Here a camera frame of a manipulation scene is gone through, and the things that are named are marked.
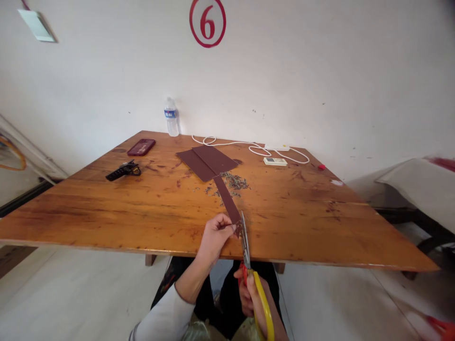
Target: hand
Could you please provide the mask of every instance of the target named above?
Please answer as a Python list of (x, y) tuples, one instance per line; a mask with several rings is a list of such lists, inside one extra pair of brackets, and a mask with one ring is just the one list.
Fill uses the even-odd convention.
[(196, 259), (211, 269), (216, 264), (226, 240), (237, 238), (234, 234), (236, 229), (237, 226), (232, 225), (229, 217), (223, 213), (207, 221)]
[[(259, 323), (259, 327), (261, 328), (262, 334), (266, 339), (268, 339), (265, 313), (262, 307), (262, 302), (259, 297), (259, 293), (257, 292), (255, 278), (253, 274), (248, 275), (248, 278), (246, 279), (247, 281), (246, 286), (243, 279), (242, 269), (239, 269), (236, 272), (234, 272), (234, 277), (240, 279), (238, 292), (240, 294), (240, 302), (242, 303), (243, 314), (248, 317), (253, 317), (256, 312), (256, 318)], [(262, 288), (264, 289), (265, 292), (265, 297), (267, 298), (267, 302), (269, 304), (270, 313), (272, 314), (273, 328), (275, 331), (275, 340), (289, 340), (283, 323), (281, 322), (280, 315), (278, 314), (278, 310), (276, 309), (272, 293), (270, 292), (269, 284), (265, 279), (263, 279), (260, 276), (259, 279), (261, 281)]]
[[(255, 310), (257, 314), (257, 319), (261, 329), (267, 331), (267, 325), (265, 323), (265, 314), (264, 309), (262, 308), (261, 299), (259, 298), (259, 294), (257, 292), (255, 278), (253, 274), (248, 275), (247, 279), (247, 286), (245, 285), (245, 281), (243, 279), (243, 271), (242, 269), (237, 270), (234, 272), (234, 277), (240, 279), (240, 285), (238, 287), (238, 293), (240, 294), (240, 302), (242, 303), (242, 312), (245, 316), (254, 317)], [(269, 284), (265, 279), (260, 277), (262, 287), (264, 288), (265, 296), (267, 297), (267, 301), (270, 305), (270, 300), (273, 302), (272, 294), (270, 292)]]

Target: black pants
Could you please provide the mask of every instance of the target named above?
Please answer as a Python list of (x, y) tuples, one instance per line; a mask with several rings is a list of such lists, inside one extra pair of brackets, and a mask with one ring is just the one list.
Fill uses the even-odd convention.
[[(188, 268), (194, 258), (187, 257), (173, 257), (169, 268), (167, 269), (160, 287), (155, 295), (152, 303), (153, 307), (165, 295), (167, 290), (172, 284), (179, 279), (182, 273)], [(210, 285), (210, 278), (207, 277), (202, 285), (196, 299), (196, 307), (194, 313), (201, 321), (209, 319), (210, 324), (213, 325), (220, 333), (227, 339), (232, 339), (237, 329), (246, 319), (242, 312), (242, 304), (238, 292), (238, 281), (234, 278), (234, 272), (238, 270), (240, 261), (235, 260), (232, 269), (227, 274), (221, 293), (219, 303), (221, 313), (213, 303), (212, 288)], [(281, 317), (280, 311), (280, 288), (278, 287), (278, 280), (276, 279), (275, 270), (272, 263), (267, 262), (251, 262), (251, 267), (258, 272), (259, 276), (264, 278), (269, 284), (272, 293), (273, 301)]]

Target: scissors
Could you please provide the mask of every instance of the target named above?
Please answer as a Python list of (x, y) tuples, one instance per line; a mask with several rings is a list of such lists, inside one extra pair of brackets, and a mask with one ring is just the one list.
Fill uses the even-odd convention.
[[(242, 211), (242, 230), (240, 231), (240, 235), (242, 236), (242, 251), (243, 251), (243, 261), (240, 263), (240, 269), (243, 272), (243, 280), (246, 285), (246, 279), (248, 275), (251, 273), (255, 278), (255, 284), (257, 288), (257, 292), (259, 293), (259, 297), (261, 299), (262, 308), (264, 309), (265, 314), (265, 322), (267, 324), (267, 336), (268, 341), (275, 340), (275, 331), (273, 330), (273, 321), (272, 321), (272, 314), (270, 313), (269, 303), (267, 302), (267, 298), (265, 297), (264, 288), (262, 287), (261, 280), (259, 279), (259, 275), (256, 271), (251, 269), (250, 263), (250, 248), (248, 246), (248, 236), (246, 234), (246, 225), (245, 225), (245, 217)], [(262, 341), (265, 341), (265, 337), (261, 332), (261, 328), (259, 327), (259, 322), (257, 320), (256, 312), (255, 312), (255, 322), (256, 322), (256, 329), (259, 333), (259, 336)]]

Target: light switch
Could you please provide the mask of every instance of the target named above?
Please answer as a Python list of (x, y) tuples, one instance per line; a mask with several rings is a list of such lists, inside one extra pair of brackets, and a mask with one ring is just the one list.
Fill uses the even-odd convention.
[(48, 29), (46, 22), (40, 16), (38, 12), (18, 9), (20, 16), (25, 21), (25, 23), (30, 27), (32, 33), (38, 40), (55, 42), (55, 38), (52, 36), (50, 30)]

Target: orange cable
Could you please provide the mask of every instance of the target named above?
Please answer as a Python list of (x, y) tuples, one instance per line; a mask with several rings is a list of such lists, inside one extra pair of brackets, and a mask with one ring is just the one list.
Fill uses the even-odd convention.
[(13, 152), (15, 152), (19, 156), (20, 163), (21, 163), (20, 168), (13, 168), (13, 167), (5, 166), (2, 164), (0, 164), (0, 168), (4, 168), (4, 169), (10, 170), (10, 171), (23, 171), (27, 167), (27, 161), (25, 160), (25, 155), (12, 142), (7, 140), (3, 136), (0, 136), (0, 142), (2, 142), (6, 146), (8, 146)]

